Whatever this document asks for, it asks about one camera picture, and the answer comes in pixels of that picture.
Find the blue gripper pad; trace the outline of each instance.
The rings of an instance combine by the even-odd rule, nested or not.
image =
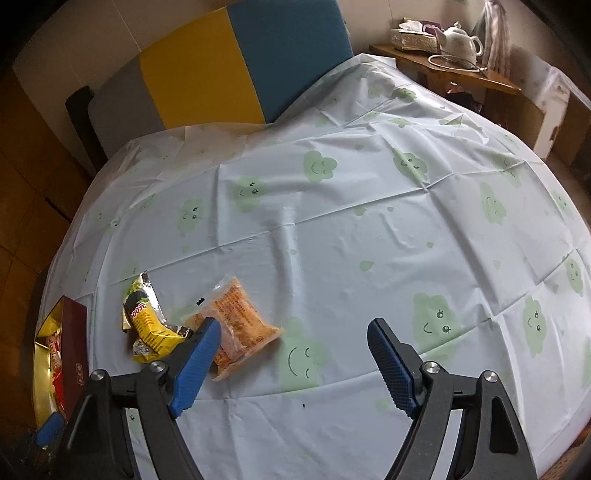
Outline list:
[[[413,378],[375,320],[368,326],[368,346],[394,404],[413,417],[420,406],[414,396]]]
[[[60,432],[61,428],[65,425],[66,421],[58,412],[54,412],[49,415],[49,418],[45,421],[41,428],[37,430],[35,434],[35,443],[39,447],[46,447],[56,435]]]
[[[213,362],[213,356],[220,346],[222,330],[214,320],[205,330],[203,337],[177,375],[173,388],[173,399],[168,404],[173,418],[177,418],[183,410],[190,408],[205,380],[207,370]]]

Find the snack bag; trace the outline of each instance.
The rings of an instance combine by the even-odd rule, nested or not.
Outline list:
[[[192,333],[164,318],[147,272],[131,284],[123,300],[123,312],[139,335],[134,343],[134,360],[138,362],[148,363],[165,357]]]
[[[47,347],[49,348],[51,384],[54,388],[56,406],[60,413],[65,417],[66,409],[64,408],[64,384],[63,377],[61,376],[61,346],[59,330],[55,335],[47,337]]]
[[[222,341],[213,360],[217,365],[214,381],[226,378],[266,344],[279,338],[283,329],[262,321],[236,277],[224,278],[213,289],[214,296],[201,311],[187,319],[196,330],[203,319],[215,318],[222,327]]]

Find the orange snack package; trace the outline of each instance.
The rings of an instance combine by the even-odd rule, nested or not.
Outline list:
[[[214,381],[226,378],[265,345],[279,338],[283,329],[262,321],[236,277],[224,278],[209,300],[185,324],[196,330],[203,319],[215,318],[222,327],[222,341],[213,360],[217,365]]]

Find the yellow snack wrapper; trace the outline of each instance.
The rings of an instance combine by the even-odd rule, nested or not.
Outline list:
[[[164,318],[146,272],[131,284],[123,300],[123,311],[138,332],[134,360],[141,363],[165,357],[191,333],[190,329],[171,325]]]

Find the cardboard box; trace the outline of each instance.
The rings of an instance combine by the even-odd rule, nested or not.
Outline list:
[[[33,406],[37,426],[57,410],[51,383],[50,352],[47,337],[61,331],[61,376],[66,420],[72,412],[88,379],[86,352],[86,307],[62,297],[43,320],[35,338],[33,359]]]

